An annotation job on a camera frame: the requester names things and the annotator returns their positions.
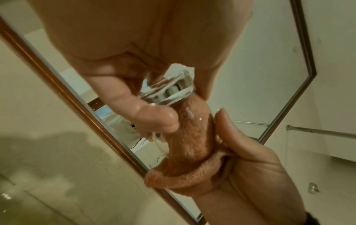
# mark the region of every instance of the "mirror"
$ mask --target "mirror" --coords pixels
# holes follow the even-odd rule
[[[0,1],[0,14],[10,27],[46,62],[146,170],[163,156],[155,143],[136,133],[134,126],[104,105],[91,87],[52,46],[44,28],[24,0]],[[173,64],[167,74],[185,67]],[[309,77],[303,49],[288,1],[257,0],[245,31],[221,68],[208,101],[213,113],[226,108],[242,132],[258,140]],[[168,191],[195,221],[200,211],[191,198]]]

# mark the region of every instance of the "person's right hand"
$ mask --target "person's right hand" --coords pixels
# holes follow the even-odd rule
[[[148,132],[178,129],[172,108],[140,100],[142,81],[172,63],[195,68],[196,92],[214,79],[241,34],[252,0],[29,0],[67,61],[115,113]]]
[[[241,133],[224,109],[215,122],[235,157],[225,163],[232,169],[219,188],[193,198],[209,224],[304,225],[301,196],[277,155]]]

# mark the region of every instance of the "brown wooden frame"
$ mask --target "brown wooden frame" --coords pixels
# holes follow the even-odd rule
[[[293,10],[300,43],[303,49],[304,59],[308,69],[308,78],[300,86],[298,91],[289,100],[286,106],[273,120],[271,125],[259,138],[259,142],[265,144],[289,110],[293,107],[299,97],[303,94],[309,84],[316,76],[316,67],[310,45],[306,21],[301,0],[290,0]],[[106,141],[117,154],[120,155],[141,177],[147,173],[146,169],[136,159],[126,151],[126,149],[113,137],[110,132],[95,118],[94,115],[83,105],[80,100],[70,92],[70,90],[56,77],[56,75],[46,66],[46,64],[33,52],[27,43],[0,17],[0,35],[17,52],[24,61],[49,85],[53,91],[65,101],[104,141]],[[99,99],[95,99],[88,105],[96,111],[104,106]],[[190,214],[165,190],[156,189],[156,192],[190,225],[206,224],[204,217],[197,222]]]

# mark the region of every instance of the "black wristband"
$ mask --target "black wristband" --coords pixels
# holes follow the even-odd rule
[[[317,219],[314,219],[310,213],[307,212],[307,222],[305,225],[320,225]]]

